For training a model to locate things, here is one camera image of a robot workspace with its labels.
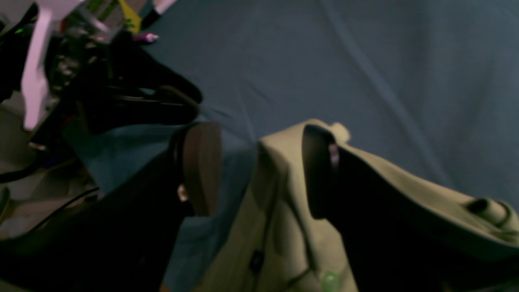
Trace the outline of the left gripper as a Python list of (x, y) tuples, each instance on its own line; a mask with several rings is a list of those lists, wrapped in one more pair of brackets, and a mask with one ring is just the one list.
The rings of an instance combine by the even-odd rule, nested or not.
[(128, 32), (110, 30), (81, 0), (37, 0), (1, 35), (1, 61), (21, 73), (28, 147), (38, 159), (54, 147), (72, 115), (101, 134), (130, 125), (183, 125), (202, 93), (162, 65)]

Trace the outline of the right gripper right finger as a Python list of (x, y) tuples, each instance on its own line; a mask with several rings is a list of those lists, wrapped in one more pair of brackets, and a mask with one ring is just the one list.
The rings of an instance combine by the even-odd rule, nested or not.
[(430, 183), (331, 131), (304, 127), (310, 211), (341, 234), (360, 292), (502, 292), (518, 287), (518, 215)]

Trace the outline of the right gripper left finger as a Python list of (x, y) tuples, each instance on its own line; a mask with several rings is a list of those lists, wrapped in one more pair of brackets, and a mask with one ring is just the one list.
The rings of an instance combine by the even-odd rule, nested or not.
[(31, 292), (157, 292), (187, 216), (217, 210), (222, 136), (216, 122), (176, 131), (167, 151), (72, 216), (1, 242), (1, 280)]

